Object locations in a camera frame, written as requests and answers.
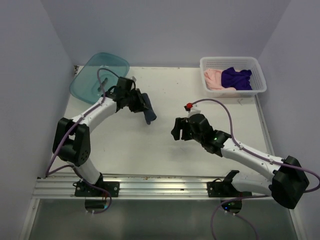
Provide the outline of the purple towel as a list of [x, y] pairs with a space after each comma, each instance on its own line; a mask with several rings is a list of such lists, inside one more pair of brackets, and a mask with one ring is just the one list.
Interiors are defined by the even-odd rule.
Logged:
[[221, 85], [224, 88], [234, 88], [237, 91], [251, 91], [251, 70], [236, 71], [233, 67], [224, 70], [221, 74]]

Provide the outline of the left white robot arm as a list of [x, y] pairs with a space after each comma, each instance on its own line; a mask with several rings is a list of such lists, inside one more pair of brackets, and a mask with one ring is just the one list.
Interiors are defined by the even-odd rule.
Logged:
[[87, 182], [86, 190], [92, 196], [103, 193], [102, 174], [90, 160], [91, 133], [105, 119], [124, 108], [132, 113], [143, 113], [150, 124], [157, 117], [147, 93], [136, 87], [133, 79], [119, 77], [117, 84], [103, 91], [101, 97], [85, 112], [73, 118], [61, 118], [56, 127], [50, 166], [58, 157], [71, 165], [73, 170]]

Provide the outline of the dark navy blue towel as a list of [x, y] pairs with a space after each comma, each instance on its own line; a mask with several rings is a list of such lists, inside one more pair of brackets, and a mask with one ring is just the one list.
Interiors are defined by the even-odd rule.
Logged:
[[142, 98], [145, 102], [146, 109], [143, 111], [144, 118], [147, 125], [150, 125], [153, 121], [157, 119], [157, 115], [155, 114], [150, 98], [147, 93], [142, 93]]

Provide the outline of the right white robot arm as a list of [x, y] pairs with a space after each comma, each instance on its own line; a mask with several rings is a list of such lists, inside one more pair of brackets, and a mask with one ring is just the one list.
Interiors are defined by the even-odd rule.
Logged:
[[287, 209], [294, 209], [310, 184], [306, 174], [299, 169], [301, 165], [296, 158], [288, 156], [282, 159], [236, 144], [229, 133], [213, 129], [201, 113], [176, 118], [171, 135], [176, 141], [194, 140], [208, 153], [236, 161], [255, 171], [254, 174], [244, 174], [231, 170], [223, 180], [207, 182], [209, 197], [250, 197], [257, 193], [272, 197]]

